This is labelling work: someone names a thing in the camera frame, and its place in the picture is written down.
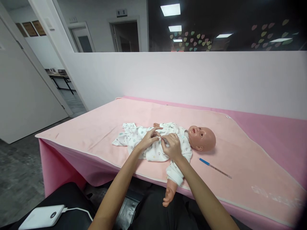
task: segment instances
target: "baby onesie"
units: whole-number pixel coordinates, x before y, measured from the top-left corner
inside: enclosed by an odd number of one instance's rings
[[[153,129],[153,127],[136,127],[135,123],[124,123],[122,125],[124,132],[120,133],[118,137],[112,142],[116,146],[128,146],[128,152],[131,154],[135,146],[143,139],[147,131]],[[186,129],[177,124],[162,123],[160,127],[163,129],[157,129],[157,132],[161,136],[168,135],[170,133],[177,134],[180,140],[180,147],[182,155],[190,162],[192,157],[192,148],[189,143],[189,135]],[[139,157],[140,159],[147,159],[148,161],[167,161],[169,157],[163,152],[161,140],[154,142],[149,146]],[[167,179],[174,181],[177,185],[181,185],[183,182],[183,174],[177,167],[177,165],[171,160],[170,165],[166,169]]]

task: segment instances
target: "human hand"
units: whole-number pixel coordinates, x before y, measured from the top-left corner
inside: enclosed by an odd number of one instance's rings
[[[143,137],[143,139],[140,141],[140,143],[137,144],[136,148],[139,148],[141,151],[143,151],[147,149],[149,146],[151,146],[155,141],[158,141],[161,135],[156,131],[157,129],[163,129],[163,128],[155,127],[152,130],[148,131],[146,135]]]
[[[169,143],[169,147],[167,148],[165,145],[164,139]],[[182,157],[181,148],[180,148],[180,140],[177,134],[171,133],[169,135],[165,135],[161,137],[161,145],[163,152],[169,156],[173,161],[178,160]]]

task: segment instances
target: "wall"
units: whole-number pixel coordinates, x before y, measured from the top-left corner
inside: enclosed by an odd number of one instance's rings
[[[305,51],[74,53],[52,1],[30,3],[89,110],[127,95],[307,119]]]
[[[30,5],[9,11],[9,15],[15,23],[20,23],[21,25],[23,22],[32,22],[38,20]],[[25,40],[27,41],[27,43],[29,44],[29,46],[31,47],[31,49],[33,50],[33,52],[35,53],[35,55],[45,69],[65,69],[47,36],[28,36],[25,37]],[[59,87],[68,88],[64,80],[56,79],[56,81]]]
[[[58,0],[61,12],[69,25],[69,18],[86,22],[96,52],[114,52],[108,19],[116,18],[117,9],[127,9],[128,16],[140,17],[141,48],[148,52],[146,0]]]

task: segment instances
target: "doll hand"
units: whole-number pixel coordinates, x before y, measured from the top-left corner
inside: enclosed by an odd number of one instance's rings
[[[174,192],[169,187],[167,187],[165,192],[165,198],[163,198],[162,205],[164,207],[167,207],[172,202],[174,195],[175,195]]]

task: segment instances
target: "white door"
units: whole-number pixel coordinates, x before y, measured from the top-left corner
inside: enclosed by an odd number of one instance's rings
[[[1,19],[0,31],[0,139],[12,143],[68,115]]]
[[[71,29],[76,45],[80,53],[92,53],[89,32],[86,27]]]

